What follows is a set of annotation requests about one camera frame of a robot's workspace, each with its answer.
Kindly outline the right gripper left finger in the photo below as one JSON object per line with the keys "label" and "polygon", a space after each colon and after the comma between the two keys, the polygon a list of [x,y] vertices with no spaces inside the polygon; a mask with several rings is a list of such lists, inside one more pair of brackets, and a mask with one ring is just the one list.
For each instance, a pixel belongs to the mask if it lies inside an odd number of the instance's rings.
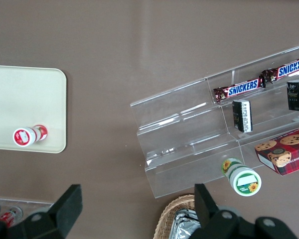
{"label": "right gripper left finger", "polygon": [[83,209],[80,184],[71,185],[46,212],[30,214],[12,227],[13,239],[65,239]]}

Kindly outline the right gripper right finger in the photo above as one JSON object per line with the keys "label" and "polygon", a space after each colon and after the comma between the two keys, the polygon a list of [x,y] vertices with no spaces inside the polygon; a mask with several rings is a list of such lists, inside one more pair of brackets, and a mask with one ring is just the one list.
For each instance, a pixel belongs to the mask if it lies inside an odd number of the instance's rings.
{"label": "right gripper right finger", "polygon": [[255,225],[216,205],[204,184],[194,187],[195,211],[201,227],[191,239],[255,239]]}

